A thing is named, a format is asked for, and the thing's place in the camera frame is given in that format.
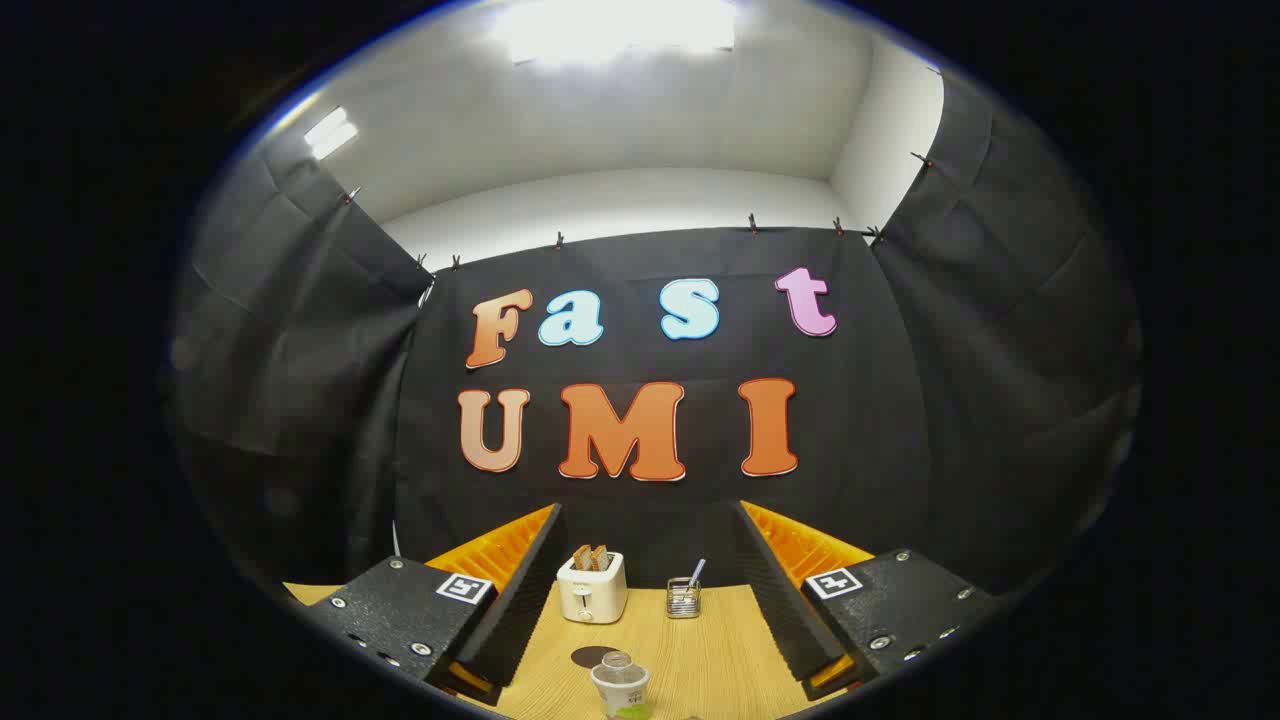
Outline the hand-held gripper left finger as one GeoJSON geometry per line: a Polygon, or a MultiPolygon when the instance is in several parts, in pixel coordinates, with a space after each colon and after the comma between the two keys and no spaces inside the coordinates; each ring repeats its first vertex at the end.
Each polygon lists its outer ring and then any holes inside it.
{"type": "Polygon", "coordinates": [[[539,623],[564,537],[562,507],[550,503],[430,562],[389,556],[303,611],[392,673],[495,705],[539,623]]]}

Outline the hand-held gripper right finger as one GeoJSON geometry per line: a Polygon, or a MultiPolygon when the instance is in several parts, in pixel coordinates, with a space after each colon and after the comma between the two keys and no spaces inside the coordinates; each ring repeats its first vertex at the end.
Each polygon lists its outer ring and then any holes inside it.
{"type": "Polygon", "coordinates": [[[904,673],[1000,606],[915,550],[873,555],[748,501],[735,512],[739,564],[810,701],[904,673]]]}

